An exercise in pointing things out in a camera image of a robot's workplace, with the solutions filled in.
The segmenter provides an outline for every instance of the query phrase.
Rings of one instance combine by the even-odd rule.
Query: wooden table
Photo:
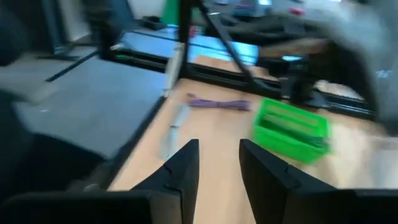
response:
[[[202,63],[201,60],[208,58],[198,58],[198,63]],[[225,69],[236,69],[231,62],[220,63],[224,63]],[[164,103],[109,190],[129,190],[164,163],[159,157],[160,142],[176,107],[187,100],[187,93],[210,100],[252,102],[251,111],[192,108],[180,128],[180,146],[193,138],[200,141],[200,180],[194,222],[255,223],[241,178],[238,149],[241,138],[251,138],[252,121],[263,97],[206,83],[186,79],[177,83],[173,95]],[[332,152],[312,165],[281,157],[336,187],[372,187],[369,158],[374,157],[374,152],[368,134],[378,133],[377,127],[369,121],[318,112],[332,123]]]

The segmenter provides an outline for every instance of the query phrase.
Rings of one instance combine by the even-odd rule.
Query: green plastic basket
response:
[[[268,121],[278,124],[282,129],[276,128],[276,125],[266,126]],[[294,130],[297,134],[287,134],[286,129]],[[328,138],[326,118],[268,98],[263,100],[254,120],[254,142],[265,149],[304,163],[315,162],[329,152]],[[324,144],[317,145],[309,139],[322,139]]]

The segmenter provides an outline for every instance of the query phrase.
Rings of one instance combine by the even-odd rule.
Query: purple wire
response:
[[[192,93],[188,93],[188,96],[191,98],[188,104],[191,107],[198,108],[227,108],[232,110],[250,110],[250,101],[247,100],[235,100],[235,101],[212,101],[212,100],[204,100],[196,97]]]

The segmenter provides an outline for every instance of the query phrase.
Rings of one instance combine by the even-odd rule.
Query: purple cable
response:
[[[188,93],[190,97],[190,101],[188,104],[191,107],[199,107],[199,108],[227,108],[232,110],[250,110],[250,101],[247,100],[236,100],[236,101],[227,101],[227,102],[219,102],[219,101],[211,101],[211,100],[203,100],[201,98],[196,97],[192,93]]]

